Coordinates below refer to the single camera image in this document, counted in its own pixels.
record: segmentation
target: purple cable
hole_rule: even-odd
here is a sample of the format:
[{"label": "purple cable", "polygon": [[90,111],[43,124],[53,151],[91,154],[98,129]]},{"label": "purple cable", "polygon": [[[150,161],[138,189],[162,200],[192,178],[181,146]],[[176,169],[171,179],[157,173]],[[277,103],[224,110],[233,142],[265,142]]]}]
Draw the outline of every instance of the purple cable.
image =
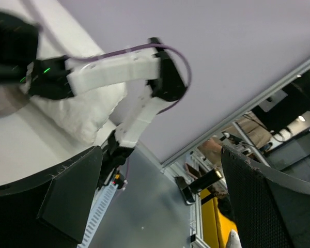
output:
[{"label": "purple cable", "polygon": [[95,61],[102,60],[102,59],[105,59],[105,58],[109,58],[109,57],[113,57],[113,56],[117,56],[117,55],[122,55],[122,54],[125,54],[125,53],[128,53],[128,52],[135,52],[135,51],[138,51],[138,50],[141,50],[141,49],[147,49],[147,48],[163,48],[163,49],[171,50],[172,52],[177,54],[182,59],[182,61],[184,62],[185,66],[186,66],[186,70],[187,70],[187,83],[186,83],[187,90],[186,90],[185,94],[182,96],[182,98],[180,98],[178,101],[173,103],[171,106],[169,106],[169,107],[167,107],[167,108],[165,108],[165,109],[163,109],[163,110],[158,112],[158,114],[161,114],[161,113],[163,113],[165,111],[168,111],[169,109],[172,109],[176,104],[178,104],[183,99],[183,97],[186,95],[187,91],[189,90],[189,88],[191,86],[191,82],[192,82],[192,69],[191,69],[191,66],[188,63],[186,57],[182,53],[180,53],[178,50],[176,50],[175,48],[173,48],[171,46],[168,46],[168,45],[164,45],[164,44],[150,43],[150,44],[137,45],[137,46],[134,46],[134,47],[129,48],[129,49],[124,49],[124,50],[118,50],[118,51],[115,51],[115,52],[105,53],[105,54],[102,54],[102,55],[99,55],[99,56],[84,57],[84,58],[83,57],[71,57],[71,58],[74,59],[74,60],[84,61],[84,62],[90,63],[90,62],[95,62]]}]

